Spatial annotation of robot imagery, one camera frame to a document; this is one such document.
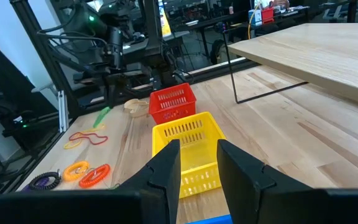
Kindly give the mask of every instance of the plastic basket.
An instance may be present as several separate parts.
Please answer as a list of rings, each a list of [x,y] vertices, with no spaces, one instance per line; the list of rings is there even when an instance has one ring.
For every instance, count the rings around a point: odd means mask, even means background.
[[[218,139],[226,139],[211,113],[203,112],[153,128],[153,156],[171,140],[180,140],[179,198],[221,186],[216,160]]]
[[[157,124],[184,118],[196,113],[196,96],[189,83],[150,94],[149,114]]]
[[[262,23],[266,24],[269,22],[274,22],[273,8],[268,8],[268,9],[262,10]]]

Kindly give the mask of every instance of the red box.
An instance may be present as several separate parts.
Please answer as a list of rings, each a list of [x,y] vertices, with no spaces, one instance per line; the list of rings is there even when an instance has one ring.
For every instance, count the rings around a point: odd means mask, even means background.
[[[157,124],[196,114],[196,96],[189,83],[150,94],[149,114]]]
[[[272,7],[262,10],[262,24],[274,22],[273,16],[274,16],[274,9]]]

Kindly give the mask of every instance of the yellow object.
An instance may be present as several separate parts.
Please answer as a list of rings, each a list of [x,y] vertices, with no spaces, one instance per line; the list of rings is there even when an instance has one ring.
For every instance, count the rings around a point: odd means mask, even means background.
[[[218,139],[226,139],[211,113],[203,112],[153,128],[153,156],[171,140],[180,140],[179,198],[221,186],[216,160]]]
[[[81,133],[93,133],[93,132],[96,132],[96,131],[100,131],[100,130],[103,130],[106,126],[104,124],[102,124],[100,126],[100,128],[91,128],[91,129],[88,129],[88,130],[85,130],[85,131],[80,131]],[[77,138],[79,137],[80,134],[76,134],[74,135],[73,137],[74,138]],[[82,139],[79,139],[78,142],[74,143],[74,141],[69,141],[68,143],[66,143],[63,148],[64,149],[73,149],[77,146],[79,146],[81,143],[82,143]]]
[[[82,177],[83,175],[85,175],[85,171],[90,167],[89,162],[86,161],[81,161],[81,162],[76,162],[70,166],[68,166],[65,171],[63,172],[63,179],[65,181],[73,181],[76,180],[80,177]]]
[[[256,5],[254,13],[252,13],[251,18],[249,19],[249,22],[248,22],[248,39],[251,39],[251,21],[252,21],[252,18],[254,18],[255,12],[258,9],[258,7],[259,7],[259,4]]]
[[[160,10],[160,19],[161,19],[161,30],[162,37],[171,35],[171,27],[169,26],[167,15],[165,14],[164,4],[162,0],[158,0],[158,9]]]

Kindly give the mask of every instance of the yellow basket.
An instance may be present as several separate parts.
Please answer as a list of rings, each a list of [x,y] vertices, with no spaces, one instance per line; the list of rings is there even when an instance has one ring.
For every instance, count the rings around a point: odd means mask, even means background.
[[[153,156],[172,139],[180,140],[179,198],[221,186],[216,161],[218,139],[226,139],[211,113],[203,112],[153,128]]]

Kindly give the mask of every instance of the wooden tabletop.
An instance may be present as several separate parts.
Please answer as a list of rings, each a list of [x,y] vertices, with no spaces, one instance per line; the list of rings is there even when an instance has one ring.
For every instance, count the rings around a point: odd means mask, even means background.
[[[240,99],[299,82],[263,66],[238,72],[235,79]],[[191,87],[197,112],[210,111],[227,139],[253,156],[312,187],[358,187],[358,104],[308,84],[237,105],[228,75]],[[132,119],[122,105],[103,121],[106,128],[98,134],[109,136],[106,143],[63,149],[68,137],[91,128],[97,115],[78,118],[19,189],[36,175],[82,160],[91,167],[107,163],[113,169],[92,189],[123,183],[143,167],[152,156],[154,120]],[[78,181],[62,182],[56,189],[79,189]],[[228,213],[223,191],[214,189],[181,199],[177,221]]]
[[[229,51],[358,101],[358,24],[303,24]]]

